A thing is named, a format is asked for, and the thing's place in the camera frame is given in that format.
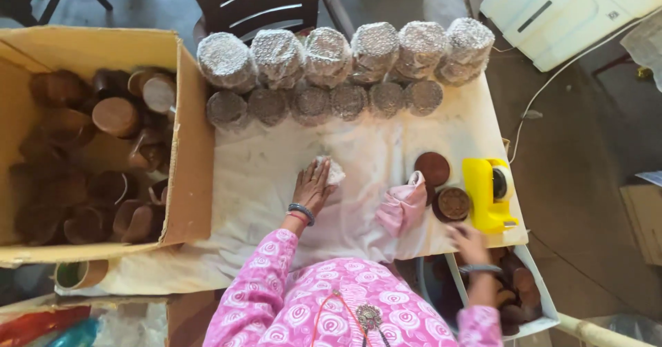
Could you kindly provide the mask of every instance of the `yellow tape dispenser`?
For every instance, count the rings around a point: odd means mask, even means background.
[[[519,221],[510,215],[509,199],[515,184],[508,164],[496,158],[465,158],[462,161],[465,188],[473,226],[487,234],[502,233]]]

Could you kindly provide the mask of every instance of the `cardboard box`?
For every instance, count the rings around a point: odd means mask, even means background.
[[[13,231],[18,206],[12,201],[7,170],[22,161],[19,144],[42,110],[30,96],[30,74],[66,69],[90,82],[99,68],[130,72],[140,65],[178,73],[170,192],[158,242],[21,246]],[[175,32],[55,26],[0,30],[0,87],[0,264],[111,258],[209,237],[214,130],[204,115],[207,83]],[[128,149],[129,141],[98,133],[85,148],[83,163],[93,172],[124,170]]]
[[[207,326],[219,308],[223,290],[154,297],[58,297],[55,294],[0,307],[3,315],[47,312],[78,306],[113,308],[121,304],[165,303],[168,339],[165,347],[200,347]]]
[[[628,185],[620,191],[644,261],[662,266],[662,188]]]
[[[531,253],[529,253],[526,245],[516,245],[513,252],[515,255],[517,255],[518,258],[522,260],[522,263],[524,263],[524,265],[534,275],[535,284],[538,286],[538,290],[540,291],[540,302],[542,303],[543,316],[535,321],[521,325],[520,332],[518,334],[513,336],[504,336],[502,338],[503,340],[513,340],[523,336],[542,332],[543,330],[547,330],[561,323],[559,320],[559,314],[556,312],[556,307],[554,307],[554,303],[551,301],[550,292],[547,290],[547,286],[545,286],[545,283],[542,281],[540,271],[538,271],[538,267],[535,266],[534,258],[531,257]],[[462,298],[462,303],[464,303],[466,307],[469,302],[469,296],[467,294],[467,289],[464,287],[464,283],[462,282],[462,278],[460,277],[458,263],[455,261],[455,256],[452,253],[444,255],[446,260],[448,260],[448,266],[451,268],[451,274],[453,275],[455,285],[458,286],[459,296]]]

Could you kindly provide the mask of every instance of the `pink cloth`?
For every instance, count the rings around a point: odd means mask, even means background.
[[[414,172],[406,185],[386,191],[385,200],[375,213],[375,220],[393,237],[400,237],[425,212],[428,193],[421,172]]]
[[[502,347],[499,312],[470,307],[458,315],[459,344],[435,309],[388,269],[369,260],[331,259],[288,274],[299,239],[279,229],[268,234],[220,300],[204,347],[309,347],[319,314],[316,347],[358,347],[363,334],[338,298],[355,313],[369,303],[381,309],[380,326],[391,347]],[[369,330],[372,346],[385,346]]]

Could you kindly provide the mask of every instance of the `concrete floor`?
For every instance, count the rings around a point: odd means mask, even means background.
[[[51,24],[174,29],[195,52],[191,30],[201,14],[195,0],[109,1],[112,13],[95,0],[62,0]],[[472,13],[481,1],[469,0]],[[426,19],[447,27],[467,13],[463,0],[342,2],[355,26],[388,21],[400,28]],[[46,3],[33,1],[37,17]],[[324,7],[319,25],[331,25]],[[0,27],[19,25],[0,19]],[[504,40],[496,45],[508,47]],[[662,131],[660,93],[635,80],[635,65],[621,65],[596,80],[587,74],[623,53],[617,42],[608,44],[542,92],[533,109],[544,117],[525,123],[512,169],[535,235],[530,249],[557,309],[578,318],[640,313],[658,320],[661,276],[643,263],[618,186],[633,172],[662,169],[662,137],[656,136]],[[517,50],[492,54],[487,79],[503,137],[514,138],[521,112],[549,77]],[[562,333],[552,332],[552,341],[577,345]]]

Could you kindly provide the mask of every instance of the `white cloth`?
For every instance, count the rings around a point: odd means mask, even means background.
[[[373,222],[385,191],[407,182],[423,152],[444,155],[451,163],[447,185],[460,187],[463,158],[506,159],[484,75],[444,90],[442,105],[427,117],[403,112],[379,120],[364,113],[356,123],[333,119],[306,129],[287,119],[270,129],[253,122],[241,134],[217,133],[209,240],[114,259],[98,288],[168,294],[227,287],[260,240],[281,224],[299,170],[321,154],[347,177],[303,232],[292,270],[331,258],[392,262],[452,252],[445,225],[429,208],[400,239]],[[489,237],[492,246],[528,241],[516,195],[510,210],[520,225]]]

